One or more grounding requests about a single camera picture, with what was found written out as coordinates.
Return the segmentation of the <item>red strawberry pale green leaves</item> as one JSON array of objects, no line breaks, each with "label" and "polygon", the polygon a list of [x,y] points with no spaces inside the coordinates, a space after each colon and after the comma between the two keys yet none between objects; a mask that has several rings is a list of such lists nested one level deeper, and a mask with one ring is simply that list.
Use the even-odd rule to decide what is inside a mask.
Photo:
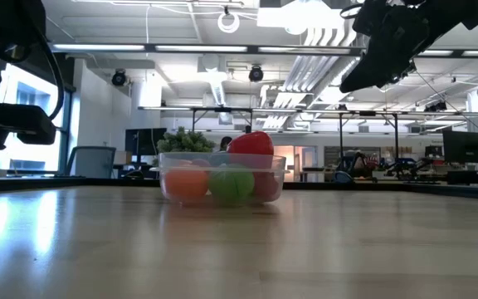
[{"label": "red strawberry pale green leaves", "polygon": [[273,173],[257,172],[254,173],[255,185],[253,196],[260,202],[270,202],[276,200],[280,191],[279,182]]}]

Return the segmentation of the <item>orange toy mandarin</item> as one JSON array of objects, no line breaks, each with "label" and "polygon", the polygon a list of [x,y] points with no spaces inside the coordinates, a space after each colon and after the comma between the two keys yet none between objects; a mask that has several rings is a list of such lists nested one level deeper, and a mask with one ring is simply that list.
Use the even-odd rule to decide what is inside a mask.
[{"label": "orange toy mandarin", "polygon": [[208,191],[208,174],[198,167],[168,169],[162,176],[163,191],[167,198],[193,201],[204,197]]}]

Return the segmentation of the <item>clear plastic tupperware container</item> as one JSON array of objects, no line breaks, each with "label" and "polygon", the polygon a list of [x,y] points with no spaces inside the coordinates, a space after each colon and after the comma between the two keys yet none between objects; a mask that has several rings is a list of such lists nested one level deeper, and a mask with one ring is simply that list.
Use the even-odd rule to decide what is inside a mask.
[{"label": "clear plastic tupperware container", "polygon": [[[162,176],[168,169],[192,169],[192,168],[198,167],[196,165],[191,164],[191,161],[193,159],[205,159],[211,164],[211,167],[209,168],[198,167],[198,168],[200,170],[206,171],[209,176],[209,174],[212,171],[219,170],[219,166],[221,164],[237,164],[237,163],[232,163],[230,161],[231,156],[232,156],[231,154],[223,153],[223,152],[221,153],[171,152],[171,153],[161,154],[159,156],[159,166],[156,168],[156,170],[159,172],[160,188],[161,188],[163,196],[170,201],[174,201],[176,203],[180,203],[183,205],[213,204],[218,206],[230,207],[230,206],[244,206],[244,205],[253,205],[253,204],[261,204],[261,203],[270,203],[270,202],[260,202],[256,200],[253,196],[253,192],[251,194],[250,199],[247,201],[247,203],[243,205],[221,205],[215,201],[215,199],[213,198],[209,190],[207,191],[204,197],[198,200],[193,200],[193,201],[177,201],[177,200],[169,199],[166,197],[162,187],[162,182],[163,182]],[[283,189],[285,174],[287,173],[287,171],[285,170],[285,163],[286,163],[286,158],[282,156],[273,155],[272,166],[270,169],[253,169],[243,164],[239,164],[239,165],[245,166],[246,169],[244,170],[251,171],[253,175],[254,173],[257,173],[257,172],[273,173],[275,175],[275,178],[279,182],[279,188],[280,188],[280,191],[278,192],[276,196],[276,200],[277,200],[280,197],[281,191]]]}]

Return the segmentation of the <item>black computer monitor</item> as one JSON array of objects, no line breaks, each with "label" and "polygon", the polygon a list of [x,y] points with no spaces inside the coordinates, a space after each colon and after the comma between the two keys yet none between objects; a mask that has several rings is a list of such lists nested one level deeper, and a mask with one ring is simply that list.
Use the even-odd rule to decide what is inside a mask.
[{"label": "black computer monitor", "polygon": [[447,163],[478,164],[478,133],[443,131],[443,152]]},{"label": "black computer monitor", "polygon": [[164,139],[166,128],[129,129],[125,131],[124,150],[133,156],[156,156],[158,142]]}]

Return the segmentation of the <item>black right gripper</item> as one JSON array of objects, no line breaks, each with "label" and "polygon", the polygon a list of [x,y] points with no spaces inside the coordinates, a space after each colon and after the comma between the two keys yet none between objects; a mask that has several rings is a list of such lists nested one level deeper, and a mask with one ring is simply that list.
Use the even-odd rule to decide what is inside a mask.
[{"label": "black right gripper", "polygon": [[415,8],[386,3],[366,3],[360,12],[367,51],[342,80],[343,93],[399,81],[414,69],[412,58],[429,37],[428,21]]}]

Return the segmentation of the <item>long ceiling light bar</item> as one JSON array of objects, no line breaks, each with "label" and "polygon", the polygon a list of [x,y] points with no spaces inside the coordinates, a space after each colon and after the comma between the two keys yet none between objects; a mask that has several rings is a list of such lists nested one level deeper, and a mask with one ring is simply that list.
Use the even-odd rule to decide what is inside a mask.
[{"label": "long ceiling light bar", "polygon": [[[257,46],[257,45],[210,45],[210,44],[106,44],[106,43],[50,43],[54,52],[65,53],[217,53],[245,55],[302,55],[302,56],[361,56],[363,47],[310,47],[310,46]],[[478,49],[429,49],[418,56],[425,58],[452,57],[476,59]]]}]

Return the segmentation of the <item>black background rig frame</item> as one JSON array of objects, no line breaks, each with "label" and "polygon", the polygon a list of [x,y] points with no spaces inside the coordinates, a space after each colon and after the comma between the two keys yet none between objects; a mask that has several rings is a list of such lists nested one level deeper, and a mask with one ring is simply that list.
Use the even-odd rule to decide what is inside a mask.
[{"label": "black background rig frame", "polygon": [[[202,132],[202,133],[228,133],[228,134],[250,134],[253,124],[253,115],[255,112],[275,112],[275,113],[305,113],[305,110],[300,109],[258,109],[258,108],[240,108],[240,107],[191,107],[188,110],[193,114],[192,117],[192,132]],[[243,130],[220,130],[220,129],[197,129],[197,122],[202,119],[208,112],[215,113],[229,113],[234,112],[242,115],[242,113],[248,113],[250,118],[246,118],[246,126]],[[298,135],[298,134],[310,134],[310,135],[339,135],[339,155],[340,158],[343,158],[344,155],[344,135],[358,135],[358,132],[344,131],[344,120],[343,117],[345,114],[348,115],[359,115],[359,116],[385,116],[387,113],[379,113],[377,111],[367,111],[367,110],[311,110],[310,113],[320,113],[320,114],[329,114],[334,113],[336,119],[338,120],[338,130],[337,131],[298,131],[292,128],[289,129],[261,129],[261,131],[267,134],[288,134],[288,135]],[[386,118],[385,120],[393,127],[394,132],[371,132],[371,135],[391,135],[394,138],[394,159],[399,159],[399,128],[398,128],[398,114],[392,114],[393,121]]]}]

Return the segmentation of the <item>red toy tomato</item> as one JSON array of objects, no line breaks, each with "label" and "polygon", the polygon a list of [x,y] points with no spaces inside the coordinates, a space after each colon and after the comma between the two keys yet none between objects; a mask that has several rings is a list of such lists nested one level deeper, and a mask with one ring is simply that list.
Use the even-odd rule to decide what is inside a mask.
[{"label": "red toy tomato", "polygon": [[270,169],[272,166],[274,146],[271,137],[256,131],[236,137],[227,146],[232,163],[243,164],[253,169]]}]

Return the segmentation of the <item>green toy cabbage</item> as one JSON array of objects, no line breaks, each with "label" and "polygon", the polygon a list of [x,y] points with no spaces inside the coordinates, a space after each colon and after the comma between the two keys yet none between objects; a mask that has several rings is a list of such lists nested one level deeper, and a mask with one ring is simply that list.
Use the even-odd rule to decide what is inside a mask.
[{"label": "green toy cabbage", "polygon": [[255,177],[239,164],[221,164],[219,170],[208,176],[208,189],[221,205],[243,205],[250,199],[255,187]]}]

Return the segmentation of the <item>gray office chair white base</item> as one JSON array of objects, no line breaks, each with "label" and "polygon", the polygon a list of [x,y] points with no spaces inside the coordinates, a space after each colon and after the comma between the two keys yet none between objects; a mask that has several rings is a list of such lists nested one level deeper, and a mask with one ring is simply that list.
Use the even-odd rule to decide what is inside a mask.
[{"label": "gray office chair white base", "polygon": [[65,176],[109,179],[114,168],[116,148],[107,146],[76,146],[72,149]]}]

